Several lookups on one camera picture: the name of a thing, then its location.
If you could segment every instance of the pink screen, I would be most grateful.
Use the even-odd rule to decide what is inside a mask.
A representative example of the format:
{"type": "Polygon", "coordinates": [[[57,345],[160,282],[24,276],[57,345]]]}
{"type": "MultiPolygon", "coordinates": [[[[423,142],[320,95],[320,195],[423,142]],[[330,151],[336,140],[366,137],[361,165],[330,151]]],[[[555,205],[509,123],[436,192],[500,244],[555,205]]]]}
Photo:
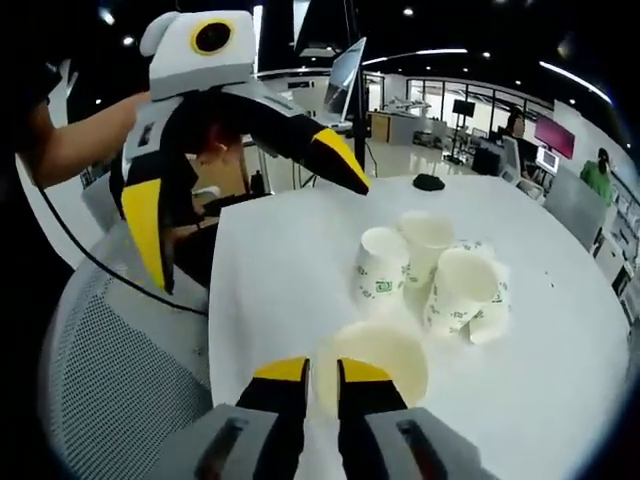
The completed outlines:
{"type": "Polygon", "coordinates": [[[573,157],[573,145],[576,137],[569,130],[550,118],[538,115],[535,137],[568,159],[573,157]]]}

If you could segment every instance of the round table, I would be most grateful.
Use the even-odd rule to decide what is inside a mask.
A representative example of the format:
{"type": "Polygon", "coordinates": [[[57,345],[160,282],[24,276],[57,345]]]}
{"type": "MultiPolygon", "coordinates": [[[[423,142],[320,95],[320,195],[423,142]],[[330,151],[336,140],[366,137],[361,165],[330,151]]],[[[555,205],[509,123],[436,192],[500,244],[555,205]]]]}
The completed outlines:
{"type": "MultiPolygon", "coordinates": [[[[589,253],[522,192],[492,177],[442,179],[441,192],[395,177],[374,180],[366,197],[322,185],[225,208],[210,290],[213,400],[235,403],[258,367],[312,357],[360,320],[347,282],[361,234],[408,210],[434,212],[452,220],[457,238],[487,241],[510,268],[512,314],[507,334],[488,345],[423,338],[421,406],[503,480],[571,478],[618,408],[624,313],[589,253]]],[[[298,478],[344,478],[335,422],[310,411],[305,428],[298,478]]]]}

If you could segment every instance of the robot camera eye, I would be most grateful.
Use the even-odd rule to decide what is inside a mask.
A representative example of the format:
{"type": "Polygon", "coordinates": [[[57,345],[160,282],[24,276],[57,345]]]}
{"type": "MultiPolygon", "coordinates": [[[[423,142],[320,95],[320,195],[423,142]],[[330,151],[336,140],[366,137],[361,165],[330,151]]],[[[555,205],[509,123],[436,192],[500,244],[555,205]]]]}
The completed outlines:
{"type": "Polygon", "coordinates": [[[229,43],[232,34],[233,29],[228,23],[219,20],[209,22],[193,32],[193,49],[201,55],[212,55],[229,43]]]}

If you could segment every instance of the black object on table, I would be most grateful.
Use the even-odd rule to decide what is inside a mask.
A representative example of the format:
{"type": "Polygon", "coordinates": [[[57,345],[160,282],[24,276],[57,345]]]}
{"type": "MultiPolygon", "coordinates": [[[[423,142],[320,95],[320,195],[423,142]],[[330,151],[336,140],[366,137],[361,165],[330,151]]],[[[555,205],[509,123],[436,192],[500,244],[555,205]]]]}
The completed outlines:
{"type": "Polygon", "coordinates": [[[434,192],[444,189],[444,182],[440,178],[427,173],[421,173],[413,179],[413,186],[418,190],[424,190],[425,192],[434,192]]]}

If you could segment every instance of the white paper cup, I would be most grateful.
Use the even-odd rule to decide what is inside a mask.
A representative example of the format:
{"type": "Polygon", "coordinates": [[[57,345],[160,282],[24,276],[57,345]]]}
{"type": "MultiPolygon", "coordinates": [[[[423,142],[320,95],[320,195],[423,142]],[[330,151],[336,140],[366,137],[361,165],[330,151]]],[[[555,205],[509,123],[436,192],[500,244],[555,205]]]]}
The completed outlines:
{"type": "Polygon", "coordinates": [[[507,330],[511,309],[509,269],[498,262],[492,262],[492,267],[498,279],[498,292],[469,321],[469,340],[477,345],[500,338],[507,330]]]}
{"type": "Polygon", "coordinates": [[[402,291],[409,264],[407,244],[397,231],[386,227],[367,230],[361,238],[352,280],[356,304],[371,312],[402,291]]]}
{"type": "Polygon", "coordinates": [[[323,345],[311,364],[312,389],[322,410],[338,415],[338,367],[341,357],[386,371],[409,407],[427,391],[427,359],[415,335],[391,322],[358,322],[323,345]]]}
{"type": "Polygon", "coordinates": [[[433,281],[440,255],[453,245],[451,221],[446,217],[412,211],[402,215],[398,230],[406,240],[411,254],[407,286],[424,287],[433,281]]]}
{"type": "Polygon", "coordinates": [[[444,252],[424,308],[424,326],[441,335],[458,332],[498,292],[498,278],[489,260],[462,249],[444,252]]]}

